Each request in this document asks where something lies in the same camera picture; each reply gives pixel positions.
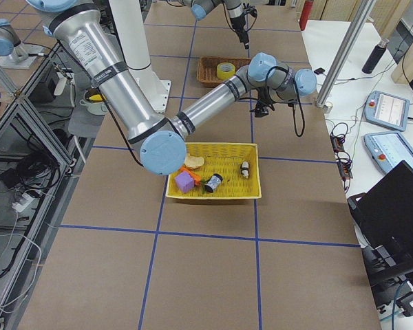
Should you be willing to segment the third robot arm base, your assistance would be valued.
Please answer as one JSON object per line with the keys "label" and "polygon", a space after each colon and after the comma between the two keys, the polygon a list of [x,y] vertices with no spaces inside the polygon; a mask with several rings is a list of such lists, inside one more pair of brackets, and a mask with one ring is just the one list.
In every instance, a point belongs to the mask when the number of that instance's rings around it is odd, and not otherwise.
{"label": "third robot arm base", "polygon": [[0,19],[0,66],[6,69],[29,69],[43,46],[23,43],[7,19]]}

